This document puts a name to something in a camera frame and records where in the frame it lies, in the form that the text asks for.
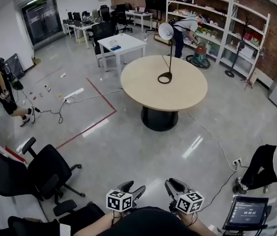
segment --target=door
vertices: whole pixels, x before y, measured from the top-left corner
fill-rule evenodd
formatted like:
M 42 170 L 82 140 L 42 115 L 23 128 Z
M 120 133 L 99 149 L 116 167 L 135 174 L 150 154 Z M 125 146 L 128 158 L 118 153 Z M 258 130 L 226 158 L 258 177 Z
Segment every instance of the door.
M 23 14 L 33 45 L 62 31 L 55 0 L 43 0 L 26 7 Z

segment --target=round table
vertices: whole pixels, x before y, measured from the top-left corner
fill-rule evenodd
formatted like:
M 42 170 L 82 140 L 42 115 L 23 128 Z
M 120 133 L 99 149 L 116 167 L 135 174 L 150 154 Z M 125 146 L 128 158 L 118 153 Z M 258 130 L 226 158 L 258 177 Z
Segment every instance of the round table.
M 169 56 L 146 56 L 128 64 L 121 74 L 124 91 L 143 105 L 141 119 L 150 129 L 167 131 L 178 121 L 178 111 L 200 102 L 207 92 L 202 72 L 182 59 L 172 58 L 172 81 L 158 82 L 168 72 Z

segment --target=shelving unit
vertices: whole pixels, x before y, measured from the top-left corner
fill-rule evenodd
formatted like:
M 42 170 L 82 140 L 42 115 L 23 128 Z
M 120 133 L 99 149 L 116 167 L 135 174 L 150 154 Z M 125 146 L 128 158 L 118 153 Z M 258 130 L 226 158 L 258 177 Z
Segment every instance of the shelving unit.
M 230 40 L 231 40 L 232 37 L 234 37 L 236 39 L 241 39 L 240 36 L 238 36 L 237 34 L 232 32 L 232 29 L 233 29 L 234 24 L 236 22 L 240 23 L 240 24 L 243 24 L 243 25 L 245 23 L 244 21 L 237 18 L 238 8 L 246 10 L 249 13 L 253 13 L 254 15 L 256 15 L 256 16 L 260 17 L 261 19 L 263 19 L 265 21 L 264 22 L 264 25 L 265 25 L 264 31 L 261 31 L 261 30 L 257 29 L 253 25 L 248 26 L 248 28 L 250 28 L 251 30 L 253 30 L 256 33 L 258 33 L 259 35 L 261 35 L 262 39 L 260 41 L 260 45 L 257 47 L 255 45 L 253 45 L 251 42 L 249 42 L 248 40 L 245 40 L 245 43 L 247 45 L 249 45 L 249 46 L 251 46 L 255 49 L 256 56 L 249 59 L 248 57 L 246 57 L 243 54 L 239 53 L 239 57 L 243 59 L 243 62 L 247 62 L 247 65 L 250 66 L 250 68 L 247 69 L 247 67 L 241 67 L 240 66 L 241 62 L 237 62 L 236 65 L 234 66 L 234 69 L 237 72 L 241 73 L 246 78 L 249 78 L 250 75 L 252 74 L 254 68 L 255 68 L 256 62 L 259 58 L 260 50 L 262 49 L 264 41 L 265 41 L 265 37 L 266 37 L 266 33 L 267 33 L 267 30 L 268 30 L 269 21 L 270 21 L 270 14 L 268 14 L 267 16 L 264 16 L 261 13 L 259 13 L 257 11 L 254 11 L 251 8 L 248 8 L 244 5 L 242 5 L 238 1 L 235 1 L 235 0 L 220 0 L 220 1 L 227 3 L 227 5 L 228 5 L 227 14 L 223 14 L 223 13 L 221 13 L 219 11 L 216 11 L 213 8 L 210 8 L 210 7 L 200 6 L 200 5 L 192 4 L 192 3 L 189 3 L 189 2 L 183 2 L 183 1 L 177 1 L 177 0 L 167 0 L 166 1 L 166 22 L 168 22 L 168 16 L 169 15 L 176 16 L 177 19 L 178 19 L 178 17 L 188 18 L 188 16 L 186 16 L 186 15 L 177 14 L 175 12 L 169 11 L 169 5 L 172 4 L 172 3 L 177 4 L 177 7 L 180 4 L 190 6 L 190 8 L 192 8 L 193 12 L 194 11 L 196 12 L 197 9 L 200 9 L 200 10 L 206 10 L 206 11 L 212 12 L 214 14 L 220 15 L 222 17 L 225 17 L 226 21 L 225 21 L 224 29 L 217 26 L 217 25 L 215 25 L 215 24 L 205 24 L 205 25 L 208 25 L 212 28 L 215 28 L 215 29 L 219 30 L 220 31 L 219 36 L 222 35 L 222 38 L 212 38 L 211 36 L 209 36 L 207 34 L 203 34 L 203 33 L 196 33 L 196 34 L 199 37 L 202 37 L 202 38 L 204 38 L 204 39 L 206 39 L 206 40 L 208 40 L 212 43 L 215 43 L 216 45 L 218 45 L 220 47 L 217 56 L 215 56 L 213 54 L 210 54 L 210 53 L 207 53 L 208 55 L 210 55 L 211 57 L 216 59 L 216 62 L 215 62 L 216 65 L 218 65 L 220 62 L 222 62 L 222 63 L 226 64 L 227 66 L 231 67 L 232 66 L 232 61 L 227 59 L 223 55 L 224 55 L 225 50 L 231 51 L 234 54 L 237 53 L 236 48 L 230 46 L 229 43 L 230 43 Z M 192 48 L 196 48 L 196 46 L 192 45 L 189 41 L 185 40 L 184 42 L 185 42 L 186 45 L 188 45 Z

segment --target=person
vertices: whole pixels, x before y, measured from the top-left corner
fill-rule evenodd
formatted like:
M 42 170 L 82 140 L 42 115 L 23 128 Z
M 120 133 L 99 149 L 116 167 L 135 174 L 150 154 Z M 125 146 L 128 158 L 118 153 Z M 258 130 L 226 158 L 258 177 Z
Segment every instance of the person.
M 184 46 L 184 38 L 188 37 L 190 40 L 198 44 L 198 41 L 194 37 L 194 33 L 198 27 L 198 24 L 204 24 L 206 21 L 201 16 L 194 16 L 193 14 L 186 19 L 182 19 L 173 24 L 173 38 L 176 42 L 175 57 L 181 58 L 182 49 Z
M 133 209 L 122 217 L 120 213 L 107 213 L 74 236 L 216 236 L 193 214 L 172 213 L 157 207 Z
M 243 177 L 238 177 L 236 182 L 241 194 L 260 187 L 264 187 L 266 193 L 269 185 L 277 182 L 277 146 L 260 146 L 254 153 L 246 173 Z
M 31 122 L 32 123 L 35 122 L 34 108 L 31 107 L 28 109 L 24 109 L 16 105 L 15 99 L 12 94 L 11 85 L 7 80 L 7 76 L 5 72 L 2 72 L 1 70 L 0 70 L 0 103 L 3 105 L 5 111 L 9 115 L 13 117 L 20 116 L 22 118 L 22 122 L 20 124 L 21 127 L 24 126 L 25 123 L 30 121 L 29 116 L 32 116 Z

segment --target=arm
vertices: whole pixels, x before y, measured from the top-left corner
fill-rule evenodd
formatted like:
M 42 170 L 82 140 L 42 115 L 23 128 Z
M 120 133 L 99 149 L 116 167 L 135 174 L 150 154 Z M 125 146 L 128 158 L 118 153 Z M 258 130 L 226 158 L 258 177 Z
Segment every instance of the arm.
M 188 37 L 189 37 L 189 39 L 193 40 L 194 43 L 197 44 L 197 40 L 193 37 L 193 35 L 194 35 L 194 31 L 191 30 L 189 32 L 189 36 Z
M 190 222 L 195 221 L 195 217 L 192 214 L 184 214 L 182 212 L 178 212 L 179 217 L 185 225 L 190 224 Z M 211 230 L 209 230 L 199 219 L 197 219 L 192 225 L 189 225 L 188 228 L 198 233 L 201 236 L 216 236 Z
M 113 213 L 107 213 L 105 216 L 98 219 L 93 224 L 79 230 L 74 236 L 96 236 L 103 231 L 109 229 L 111 227 L 111 222 L 113 219 Z M 114 213 L 114 221 L 113 224 L 119 221 L 121 214 L 119 212 Z
M 5 83 L 4 83 L 1 72 L 0 72 L 0 86 L 1 86 L 2 91 L 6 90 Z

